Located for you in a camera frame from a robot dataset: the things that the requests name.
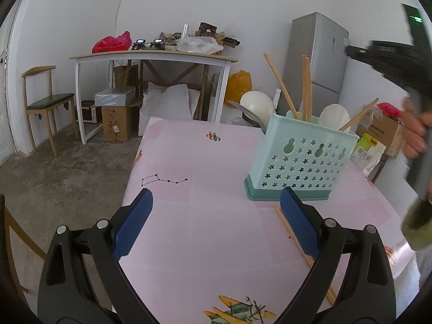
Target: red bag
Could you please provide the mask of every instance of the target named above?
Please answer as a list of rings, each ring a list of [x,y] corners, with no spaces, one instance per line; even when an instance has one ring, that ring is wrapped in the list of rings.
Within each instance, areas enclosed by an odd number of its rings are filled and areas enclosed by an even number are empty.
[[[125,31],[123,35],[118,38],[107,36],[106,38],[98,41],[92,49],[92,53],[108,52],[108,51],[126,51],[132,45],[130,33]]]
[[[379,103],[377,105],[380,110],[384,113],[385,116],[388,117],[396,117],[400,118],[401,112],[395,106],[388,102]]]

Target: wooden chopstick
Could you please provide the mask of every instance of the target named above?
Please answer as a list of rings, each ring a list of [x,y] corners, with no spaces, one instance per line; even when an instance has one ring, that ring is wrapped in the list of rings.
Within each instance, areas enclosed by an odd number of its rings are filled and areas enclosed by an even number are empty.
[[[351,126],[353,123],[357,122],[361,117],[364,116],[364,114],[369,111],[373,105],[375,105],[377,102],[379,101],[379,98],[377,97],[375,100],[373,100],[370,104],[368,104],[363,111],[361,111],[360,113],[358,113],[357,115],[354,116],[353,119],[351,119],[347,124],[345,124],[343,127],[341,127],[339,129],[339,131],[343,132],[345,131],[349,126]]]
[[[302,83],[302,121],[307,121],[307,112],[308,112],[308,90],[307,90],[307,76],[306,76],[306,63],[305,63],[306,56],[302,56],[302,64],[303,64],[303,83]]]
[[[288,102],[289,108],[291,109],[292,116],[294,119],[299,119],[299,116],[297,115],[297,111],[295,110],[294,104],[292,103],[291,97],[289,97],[288,90],[286,89],[284,85],[284,81],[279,75],[279,72],[277,71],[272,59],[270,56],[265,53],[264,58],[266,59],[267,63],[269,64],[271,70],[273,71],[274,76],[276,77],[277,81],[279,82],[280,88],[282,89],[283,95],[285,96],[286,101]]]
[[[312,83],[311,83],[311,60],[303,55],[303,109],[302,120],[312,122]]]
[[[277,203],[274,203],[273,208],[276,211],[276,213],[279,216],[282,223],[284,224],[285,228],[287,229],[288,234],[291,236],[291,240],[294,241],[295,245],[297,246],[300,253],[302,254],[307,265],[309,266],[309,268],[312,268],[312,266],[314,265],[314,259],[311,256],[309,256],[303,252],[303,249],[300,246],[299,240],[297,240],[297,238],[295,237],[294,231],[292,230],[291,225],[289,225],[287,219],[283,215],[282,210],[280,209],[279,205]],[[333,287],[330,286],[329,290],[327,291],[326,297],[332,306],[334,305],[334,302],[336,301],[336,298],[338,297],[337,295],[338,294],[336,294],[336,291],[334,291]]]

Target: person's hand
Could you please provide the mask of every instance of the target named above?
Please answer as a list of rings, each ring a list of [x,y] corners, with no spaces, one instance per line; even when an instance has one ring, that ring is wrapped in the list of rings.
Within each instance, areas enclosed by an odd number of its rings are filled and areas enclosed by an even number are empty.
[[[414,117],[414,106],[409,98],[403,102],[403,109],[404,112],[400,117],[405,126],[402,132],[405,141],[403,154],[407,158],[417,158],[427,149],[423,137],[426,134],[426,127],[432,127],[432,111],[423,113],[419,118]],[[432,181],[428,191],[429,194],[432,194]]]

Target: light blue utensil holder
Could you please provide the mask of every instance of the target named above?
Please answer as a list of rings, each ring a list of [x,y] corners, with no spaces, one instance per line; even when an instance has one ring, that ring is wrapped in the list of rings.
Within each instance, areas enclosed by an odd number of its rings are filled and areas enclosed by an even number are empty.
[[[279,201],[291,187],[301,200],[327,200],[353,153],[358,136],[273,114],[262,133],[252,168],[245,179],[248,198]]]

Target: table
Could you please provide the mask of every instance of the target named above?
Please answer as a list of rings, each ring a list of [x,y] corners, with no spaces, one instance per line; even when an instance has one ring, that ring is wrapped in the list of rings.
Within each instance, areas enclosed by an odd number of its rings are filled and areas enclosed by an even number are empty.
[[[256,301],[279,316],[309,272],[273,203],[246,197],[243,181],[260,136],[252,127],[150,120],[123,205],[146,187],[153,211],[120,265],[160,323],[210,324],[213,307],[228,311],[233,300],[254,313],[248,305]],[[393,277],[412,258],[396,212],[350,162],[330,199],[310,204],[343,227],[375,225],[394,250]],[[336,291],[347,262],[344,255],[332,284]],[[327,307],[325,300],[321,309]],[[275,319],[268,314],[264,322]]]
[[[230,74],[231,63],[237,62],[236,59],[226,56],[203,55],[200,53],[184,53],[178,51],[163,51],[163,50],[128,50],[128,51],[113,51],[103,53],[93,53],[82,56],[70,57],[69,59],[75,60],[75,92],[76,92],[76,106],[78,110],[79,130],[81,132],[81,140],[85,145],[87,140],[94,136],[101,128],[102,124],[86,134],[84,129],[83,114],[81,109],[81,93],[79,91],[79,75],[80,67],[83,63],[89,62],[102,62],[110,61],[110,74],[111,84],[113,87],[113,68],[114,62],[123,59],[139,59],[146,61],[147,66],[152,71],[150,60],[162,61],[177,61],[177,62],[190,62],[195,64],[203,64],[205,66],[218,66],[223,68],[223,72],[219,74],[218,87],[216,91],[216,101],[213,108],[212,122],[219,122],[222,114],[223,99],[225,98],[226,85],[228,76]]]

